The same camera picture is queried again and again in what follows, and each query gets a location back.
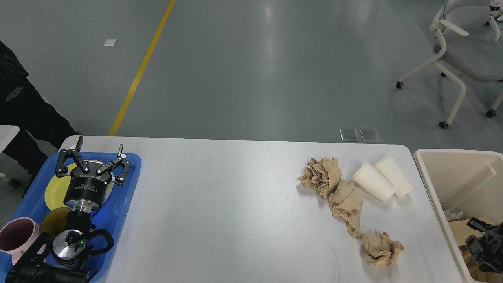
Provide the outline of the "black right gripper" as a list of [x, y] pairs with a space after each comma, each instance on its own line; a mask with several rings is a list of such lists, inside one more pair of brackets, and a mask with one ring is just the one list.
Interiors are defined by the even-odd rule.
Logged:
[[476, 262], [482, 263], [482, 272], [502, 273], [503, 244], [502, 224], [494, 225], [476, 217], [471, 217], [467, 224], [473, 230], [480, 232], [480, 236], [471, 235], [466, 240], [466, 247]]

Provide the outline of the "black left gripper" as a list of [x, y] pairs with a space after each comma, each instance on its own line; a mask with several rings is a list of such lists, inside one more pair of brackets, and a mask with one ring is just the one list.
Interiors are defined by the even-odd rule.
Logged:
[[[103, 207], [107, 182], [123, 186], [131, 167], [131, 161], [127, 160], [123, 153], [124, 145], [120, 144], [117, 157], [114, 160], [102, 165], [86, 162], [80, 154], [82, 145], [83, 136], [80, 136], [75, 148], [59, 151], [55, 175], [56, 177], [70, 176], [71, 178], [64, 198], [67, 207], [75, 208], [87, 205], [90, 207], [89, 211], [98, 211]], [[77, 165], [70, 174], [65, 165], [68, 158], [72, 158]], [[122, 172], [111, 178], [111, 173], [118, 167], [123, 169]]]

